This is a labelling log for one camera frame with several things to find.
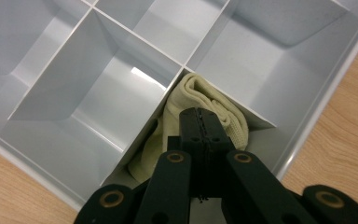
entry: plastic organizer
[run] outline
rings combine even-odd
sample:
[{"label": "plastic organizer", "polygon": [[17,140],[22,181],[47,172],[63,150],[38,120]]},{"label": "plastic organizer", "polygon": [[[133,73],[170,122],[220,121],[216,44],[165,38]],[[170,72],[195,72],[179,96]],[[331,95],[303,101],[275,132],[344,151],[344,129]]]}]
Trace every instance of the plastic organizer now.
[{"label": "plastic organizer", "polygon": [[1,0],[0,153],[79,209],[196,72],[281,178],[357,51],[358,0]]}]

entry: beige cloth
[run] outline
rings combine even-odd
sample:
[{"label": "beige cloth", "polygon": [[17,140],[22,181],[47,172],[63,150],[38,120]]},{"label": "beige cloth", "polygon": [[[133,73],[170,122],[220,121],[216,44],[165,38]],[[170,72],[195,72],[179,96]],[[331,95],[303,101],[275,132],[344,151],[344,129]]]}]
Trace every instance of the beige cloth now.
[{"label": "beige cloth", "polygon": [[245,150],[248,143],[248,126],[244,115],[228,98],[201,76],[190,73],[183,77],[168,97],[158,127],[147,139],[144,150],[132,159],[129,171],[139,182],[153,174],[158,157],[167,151],[168,136],[179,135],[179,113],[191,107],[213,111],[236,149]]}]

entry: compartment divider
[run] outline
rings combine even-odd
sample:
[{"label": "compartment divider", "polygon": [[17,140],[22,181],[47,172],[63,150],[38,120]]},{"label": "compartment divider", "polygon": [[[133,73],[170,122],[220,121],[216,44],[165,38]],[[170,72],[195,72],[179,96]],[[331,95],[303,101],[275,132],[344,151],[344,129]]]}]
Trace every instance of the compartment divider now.
[{"label": "compartment divider", "polygon": [[62,50],[63,46],[65,46],[65,44],[68,42],[68,40],[71,38],[71,36],[73,35],[73,33],[75,32],[75,30],[77,30],[78,26],[83,22],[83,20],[85,20],[85,18],[87,18],[87,16],[90,14],[90,12],[92,11],[92,7],[90,7],[86,13],[83,15],[83,17],[79,20],[79,22],[76,24],[76,26],[74,27],[74,29],[72,30],[71,34],[66,38],[66,40],[57,48],[57,50],[55,50],[54,54],[50,57],[50,59],[48,60],[48,62],[43,66],[43,69],[40,73],[38,73],[37,78],[35,79],[35,82],[32,83],[30,85],[30,88],[28,88],[28,90],[26,91],[26,93],[24,93],[22,99],[19,101],[19,103],[14,107],[12,113],[9,115],[9,117],[7,119],[12,119],[13,115],[16,113],[16,111],[18,110],[19,106],[21,105],[21,103],[24,101],[24,99],[26,98],[26,96],[30,93],[30,91],[33,89],[34,85],[37,83],[37,80],[39,78],[42,77],[42,75],[44,74],[44,72],[46,71],[46,69],[48,68],[48,66],[51,64],[51,62],[56,58],[56,56],[59,54],[59,52]]},{"label": "compartment divider", "polygon": [[[189,68],[187,65],[190,60],[196,58],[196,60],[201,61],[202,57],[208,51],[208,48],[213,44],[215,39],[218,37],[218,34],[224,29],[225,25],[228,23],[230,16],[234,13],[235,6],[238,4],[239,0],[227,0],[220,10],[219,14],[216,16],[216,19],[213,22],[212,27],[208,30],[205,36],[199,41],[199,44],[193,49],[186,61],[183,63],[186,68]],[[204,52],[200,52],[202,46],[204,47]]]},{"label": "compartment divider", "polygon": [[[179,64],[186,64],[229,3],[229,0],[138,1],[99,1],[95,8]],[[122,12],[134,4],[139,6],[127,14]]]},{"label": "compartment divider", "polygon": [[86,4],[87,6],[89,6],[89,7],[93,7],[93,6],[95,6],[95,4],[98,2],[98,0],[96,0],[94,3],[90,3],[90,2],[88,2],[88,1],[86,1],[86,0],[81,0],[84,4]]},{"label": "compartment divider", "polygon": [[136,136],[136,138],[132,141],[126,154],[120,160],[119,165],[127,165],[130,162],[130,160],[132,159],[133,155],[137,151],[141,150],[140,146],[142,145],[143,141],[145,140],[147,134],[150,133],[155,122],[157,121],[157,118],[159,116],[161,116],[164,106],[166,104],[166,101],[167,101],[170,93],[172,92],[173,88],[179,83],[179,81],[182,79],[182,77],[185,74],[187,74],[188,72],[191,72],[191,70],[187,70],[184,66],[182,66],[180,68],[180,70],[176,73],[176,76],[173,78],[172,82],[167,87],[167,90],[162,95],[161,100],[159,101],[159,104],[156,107],[155,111],[149,117],[149,119],[147,120],[147,123],[145,124],[143,129],[139,132],[139,134]]},{"label": "compartment divider", "polygon": [[159,53],[163,54],[165,57],[169,58],[170,60],[172,60],[173,62],[183,65],[182,63],[178,62],[176,59],[174,59],[172,56],[170,56],[169,54],[165,53],[163,50],[159,49],[158,47],[156,47],[155,45],[153,45],[152,43],[150,43],[149,41],[147,41],[146,39],[144,39],[143,37],[141,37],[140,35],[136,34],[135,32],[133,32],[132,29],[128,28],[127,26],[125,26],[124,24],[122,24],[121,22],[113,19],[111,16],[107,15],[106,13],[104,13],[102,10],[100,10],[99,8],[97,8],[96,6],[93,7],[95,11],[99,12],[101,15],[105,16],[108,20],[114,22],[115,24],[117,24],[118,26],[120,26],[121,28],[123,28],[124,30],[126,30],[127,32],[129,32],[131,35],[135,36],[136,38],[142,40],[143,42],[145,42],[148,46],[150,46],[151,48],[155,49],[156,51],[158,51]]},{"label": "compartment divider", "polygon": [[[40,51],[46,50],[46,44],[51,45],[54,42],[54,40],[50,40],[50,39],[48,39],[48,37],[46,37],[44,39],[38,38],[36,40],[36,42],[34,43],[34,46],[38,46],[38,48],[34,49],[34,47],[32,47],[27,52],[27,54],[24,56],[24,58],[22,58],[20,63],[13,70],[12,75],[17,77],[25,85],[29,86],[30,87],[29,90],[30,90],[33,87],[33,85],[35,84],[35,82],[41,77],[41,75],[46,70],[46,68],[51,63],[51,61],[53,61],[54,58],[57,56],[57,54],[60,52],[61,48],[66,44],[68,39],[71,38],[72,34],[77,29],[77,27],[88,16],[88,14],[90,13],[91,10],[92,10],[92,8],[90,7],[84,13],[84,15],[77,22],[77,24],[74,26],[74,28],[72,28],[71,33],[64,39],[64,41],[62,41],[62,43],[58,46],[58,48],[56,50],[54,50],[54,53],[52,53],[51,56],[46,58],[47,61],[45,63],[43,63],[43,64],[41,64],[40,61],[35,62],[35,58],[39,58],[40,57],[40,55],[39,55]],[[30,67],[23,67],[22,65],[24,63],[31,63],[33,65],[33,67],[31,67],[31,68]]]}]

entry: wooden surface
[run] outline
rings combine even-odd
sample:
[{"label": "wooden surface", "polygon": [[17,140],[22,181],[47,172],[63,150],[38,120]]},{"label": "wooden surface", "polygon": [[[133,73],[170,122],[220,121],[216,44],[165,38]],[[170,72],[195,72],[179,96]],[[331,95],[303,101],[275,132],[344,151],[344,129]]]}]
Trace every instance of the wooden surface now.
[{"label": "wooden surface", "polygon": [[[358,202],[358,56],[283,180],[325,184]],[[72,223],[76,212],[0,157],[0,223]]]}]

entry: brass screw insert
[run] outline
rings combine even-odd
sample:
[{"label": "brass screw insert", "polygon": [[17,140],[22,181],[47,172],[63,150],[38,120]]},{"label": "brass screw insert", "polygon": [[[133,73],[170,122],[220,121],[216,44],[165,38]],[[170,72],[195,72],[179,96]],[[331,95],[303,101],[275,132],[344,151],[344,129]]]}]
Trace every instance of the brass screw insert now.
[{"label": "brass screw insert", "polygon": [[324,203],[332,208],[342,208],[345,205],[340,197],[327,191],[318,191],[316,192],[315,197],[320,203]]},{"label": "brass screw insert", "polygon": [[124,194],[120,190],[111,190],[103,194],[100,198],[100,204],[104,208],[116,207],[124,200]]},{"label": "brass screw insert", "polygon": [[234,156],[234,159],[238,162],[243,162],[243,163],[247,163],[247,162],[251,162],[252,161],[252,157],[246,155],[245,153],[237,153]]},{"label": "brass screw insert", "polygon": [[167,156],[168,161],[170,162],[181,162],[185,159],[185,157],[177,152],[173,152]]}]

